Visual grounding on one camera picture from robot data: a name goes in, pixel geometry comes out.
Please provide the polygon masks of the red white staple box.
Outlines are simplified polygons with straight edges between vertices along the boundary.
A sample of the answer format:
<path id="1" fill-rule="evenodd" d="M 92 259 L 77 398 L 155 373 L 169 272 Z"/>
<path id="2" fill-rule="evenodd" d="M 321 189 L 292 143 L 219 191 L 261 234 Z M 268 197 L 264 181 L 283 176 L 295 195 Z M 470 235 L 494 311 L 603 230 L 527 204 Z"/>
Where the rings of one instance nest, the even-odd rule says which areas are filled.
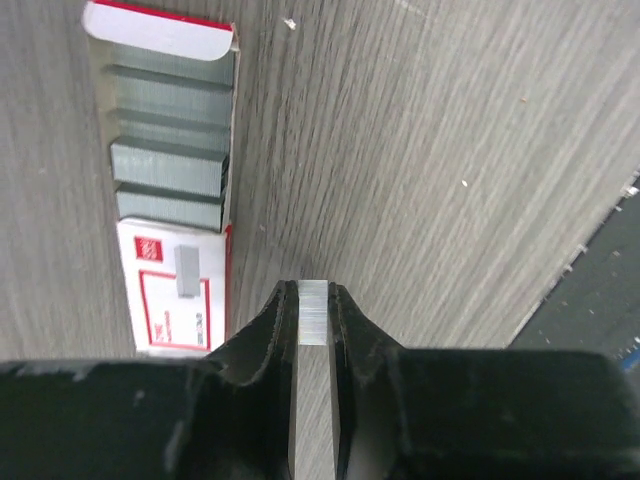
<path id="1" fill-rule="evenodd" d="M 235 28 L 124 1 L 81 23 L 136 350 L 205 356 L 231 312 Z"/>

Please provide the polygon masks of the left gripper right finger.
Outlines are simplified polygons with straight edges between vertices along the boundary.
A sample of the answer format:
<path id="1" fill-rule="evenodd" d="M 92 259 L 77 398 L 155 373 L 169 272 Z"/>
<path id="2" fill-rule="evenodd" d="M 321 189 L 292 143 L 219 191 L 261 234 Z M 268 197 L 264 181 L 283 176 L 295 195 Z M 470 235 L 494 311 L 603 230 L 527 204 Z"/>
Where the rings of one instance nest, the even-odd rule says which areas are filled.
<path id="1" fill-rule="evenodd" d="M 639 403 L 579 351 L 408 348 L 328 288 L 339 479 L 635 479 Z"/>

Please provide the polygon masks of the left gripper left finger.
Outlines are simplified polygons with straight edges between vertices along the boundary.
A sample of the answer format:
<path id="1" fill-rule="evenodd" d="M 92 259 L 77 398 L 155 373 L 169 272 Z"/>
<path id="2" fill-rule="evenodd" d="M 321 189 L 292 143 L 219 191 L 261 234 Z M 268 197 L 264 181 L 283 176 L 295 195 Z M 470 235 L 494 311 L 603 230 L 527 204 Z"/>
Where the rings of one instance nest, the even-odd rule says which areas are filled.
<path id="1" fill-rule="evenodd" d="M 290 479 L 298 288 L 202 358 L 1 367 L 5 479 Z"/>

